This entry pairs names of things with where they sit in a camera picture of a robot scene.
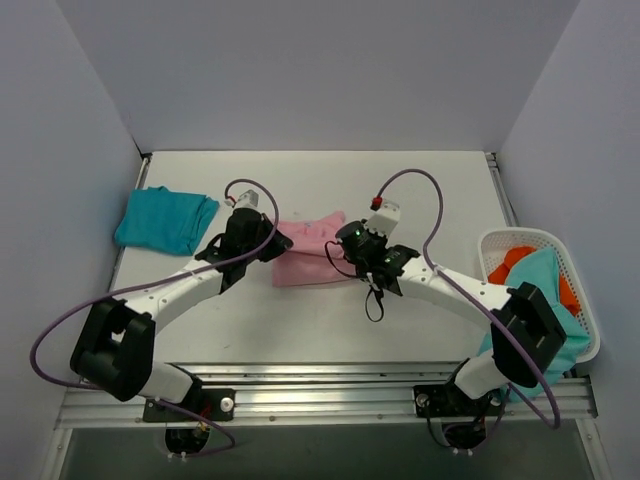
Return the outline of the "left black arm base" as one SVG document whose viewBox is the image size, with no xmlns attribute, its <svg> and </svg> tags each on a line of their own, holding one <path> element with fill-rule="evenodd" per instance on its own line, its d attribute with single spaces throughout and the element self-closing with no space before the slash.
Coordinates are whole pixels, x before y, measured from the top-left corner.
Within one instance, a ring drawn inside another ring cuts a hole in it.
<svg viewBox="0 0 640 480">
<path fill-rule="evenodd" d="M 203 389 L 190 393 L 178 404 L 147 399 L 142 421 L 165 424 L 164 445 L 169 454 L 197 458 L 236 447 L 234 435 L 222 426 L 234 419 L 235 391 Z"/>
</svg>

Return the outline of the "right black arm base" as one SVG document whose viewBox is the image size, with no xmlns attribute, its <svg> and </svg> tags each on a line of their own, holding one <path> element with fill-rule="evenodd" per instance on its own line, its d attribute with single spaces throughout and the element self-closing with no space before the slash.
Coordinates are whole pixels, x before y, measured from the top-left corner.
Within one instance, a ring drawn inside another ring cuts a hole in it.
<svg viewBox="0 0 640 480">
<path fill-rule="evenodd" d="M 426 421 L 431 439 L 441 448 L 469 456 L 489 438 L 487 420 L 495 418 L 494 431 L 505 410 L 505 397 L 499 390 L 470 399 L 453 378 L 416 385 L 413 397 L 416 416 Z"/>
</svg>

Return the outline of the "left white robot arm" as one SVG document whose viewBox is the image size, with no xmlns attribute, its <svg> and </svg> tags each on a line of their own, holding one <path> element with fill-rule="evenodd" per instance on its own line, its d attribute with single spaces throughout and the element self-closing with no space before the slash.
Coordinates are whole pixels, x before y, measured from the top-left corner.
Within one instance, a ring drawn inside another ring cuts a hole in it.
<svg viewBox="0 0 640 480">
<path fill-rule="evenodd" d="M 177 418 L 194 417 L 202 405 L 202 381 L 175 364 L 154 360 L 156 334 L 229 290 L 250 263 L 274 260 L 292 246 L 265 214 L 248 207 L 234 210 L 225 231 L 174 274 L 175 282 L 95 303 L 71 355 L 72 371 L 120 401 L 159 399 Z"/>
</svg>

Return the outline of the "pink t shirt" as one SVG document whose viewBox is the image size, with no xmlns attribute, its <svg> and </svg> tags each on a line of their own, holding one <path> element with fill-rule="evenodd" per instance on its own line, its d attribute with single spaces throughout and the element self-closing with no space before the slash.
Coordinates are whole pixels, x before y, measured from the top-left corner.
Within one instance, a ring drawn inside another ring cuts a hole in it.
<svg viewBox="0 0 640 480">
<path fill-rule="evenodd" d="M 354 275 L 354 267 L 343 258 L 339 246 L 328 246 L 333 263 L 325 252 L 325 244 L 335 240 L 345 219 L 342 211 L 335 211 L 317 220 L 280 221 L 278 230 L 292 240 L 293 246 L 273 261 L 272 285 L 279 288 L 322 285 L 346 281 L 342 273 Z"/>
</svg>

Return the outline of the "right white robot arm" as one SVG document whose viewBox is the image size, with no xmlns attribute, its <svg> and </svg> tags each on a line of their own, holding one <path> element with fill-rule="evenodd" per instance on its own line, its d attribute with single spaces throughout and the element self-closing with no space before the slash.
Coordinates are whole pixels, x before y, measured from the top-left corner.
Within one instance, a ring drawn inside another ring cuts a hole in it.
<svg viewBox="0 0 640 480">
<path fill-rule="evenodd" d="M 336 233 L 344 258 L 374 292 L 423 300 L 485 329 L 488 350 L 462 362 L 444 388 L 444 400 L 464 413 L 480 397 L 508 384 L 538 386 L 567 335 L 543 292 L 490 284 L 438 266 L 418 251 L 389 246 L 387 238 L 353 221 Z"/>
</svg>

